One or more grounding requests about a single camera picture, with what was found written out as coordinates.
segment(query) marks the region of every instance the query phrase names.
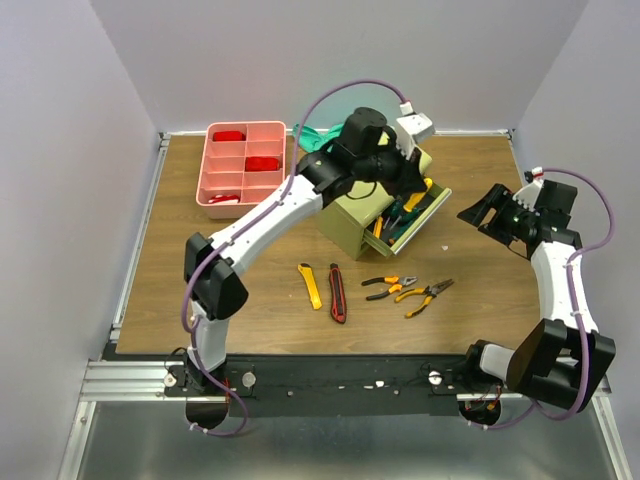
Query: metal floor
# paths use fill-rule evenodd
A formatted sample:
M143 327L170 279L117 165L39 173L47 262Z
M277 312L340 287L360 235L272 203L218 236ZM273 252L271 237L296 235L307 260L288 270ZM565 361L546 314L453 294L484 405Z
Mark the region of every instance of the metal floor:
M528 406L523 399L504 403L505 416ZM100 402L78 478L617 477L593 404L567 422L534 414L495 432L426 415L262 418L251 420L245 435L217 439L188 430L182 402Z

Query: green cloth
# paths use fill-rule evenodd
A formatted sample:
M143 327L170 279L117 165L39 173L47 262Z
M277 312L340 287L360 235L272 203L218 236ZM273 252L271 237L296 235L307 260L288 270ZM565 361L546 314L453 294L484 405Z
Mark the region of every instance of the green cloth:
M302 132L300 133L300 147L308 153L320 150L325 143L340 135L343 125L343 123L334 125L327 133L319 133L315 129L305 125L302 127ZM300 126L296 123L293 126L294 136L297 135L298 128L300 128Z

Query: red utility knife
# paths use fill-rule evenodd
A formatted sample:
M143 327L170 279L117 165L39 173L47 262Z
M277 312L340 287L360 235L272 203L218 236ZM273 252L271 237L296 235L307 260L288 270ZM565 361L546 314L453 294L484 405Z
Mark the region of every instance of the red utility knife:
M332 263L329 268L329 284L331 285L331 318L338 323L347 321L347 299L344 296L344 285L340 268Z

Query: orange-handled pliers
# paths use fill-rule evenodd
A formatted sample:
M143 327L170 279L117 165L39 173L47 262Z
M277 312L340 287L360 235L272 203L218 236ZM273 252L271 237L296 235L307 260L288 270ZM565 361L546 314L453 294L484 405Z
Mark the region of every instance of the orange-handled pliers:
M401 293L400 295L398 295L394 299L394 302L401 302L405 298L412 295L426 295L425 299L422 301L422 304L417 309L412 312L408 312L405 315L406 318L413 318L420 312L422 312L425 308L427 308L427 306L429 306L429 304L431 303L431 300L436 298L440 292L442 292L445 288L450 287L452 284L453 280L450 278L449 280L445 280L444 282L436 283L432 287L414 288L412 290L407 290L405 293Z
M407 287L418 280L418 277L376 277L370 278L362 282L362 286L373 285L374 283L388 283L391 287L382 293L376 295L369 295L367 300L379 300L384 297L388 297L393 292L399 292L403 287Z

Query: white wall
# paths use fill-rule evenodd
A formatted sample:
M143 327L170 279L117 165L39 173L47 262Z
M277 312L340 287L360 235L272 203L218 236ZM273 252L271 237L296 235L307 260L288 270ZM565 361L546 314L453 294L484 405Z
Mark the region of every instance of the white wall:
M589 175L608 193L618 231L588 256L589 307L617 357L610 370L614 413L635 475L640 476L640 3L591 0L531 101L514 139L526 168L559 166ZM585 243L606 232L597 197L579 187L572 223Z
M91 0L161 130L220 120L292 125L328 88L376 77L439 129L515 127L586 0ZM379 90L327 101L312 125Z
M86 0L0 2L0 477L57 476L157 135Z

